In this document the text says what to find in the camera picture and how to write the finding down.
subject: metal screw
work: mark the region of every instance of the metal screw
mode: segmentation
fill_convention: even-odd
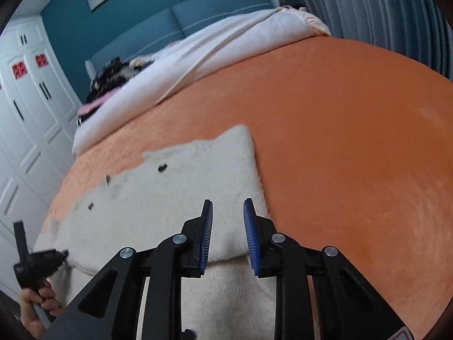
[[[324,251],[329,257],[335,257],[338,254],[338,249],[334,246],[327,246]]]
[[[119,252],[119,256],[121,258],[129,258],[134,254],[134,250],[132,248],[124,248],[121,249],[121,252]]]
[[[186,236],[182,235],[182,234],[178,234],[178,235],[173,236],[173,243],[175,243],[175,244],[182,244],[186,240],[187,240]]]
[[[285,241],[285,236],[283,234],[274,234],[272,235],[272,241],[274,243],[283,243]]]

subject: white wardrobe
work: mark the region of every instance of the white wardrobe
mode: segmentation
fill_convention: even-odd
[[[35,244],[48,208],[74,162],[81,105],[40,16],[10,22],[0,36],[0,290],[17,298],[13,222]]]

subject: blue gray curtain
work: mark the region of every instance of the blue gray curtain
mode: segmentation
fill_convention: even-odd
[[[417,60],[453,80],[453,31],[433,0],[302,0],[339,38]]]

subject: white label sticker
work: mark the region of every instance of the white label sticker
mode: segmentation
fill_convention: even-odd
[[[407,327],[403,327],[399,330],[396,334],[391,336],[389,340],[414,340],[411,333],[409,332]]]

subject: pink cloth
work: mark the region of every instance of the pink cloth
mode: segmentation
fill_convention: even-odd
[[[104,102],[106,102],[110,97],[112,97],[121,87],[112,89],[110,92],[107,92],[105,95],[96,98],[92,103],[87,103],[86,105],[83,105],[82,107],[79,108],[77,111],[77,115],[83,116],[88,114],[91,110],[99,107],[102,105]]]

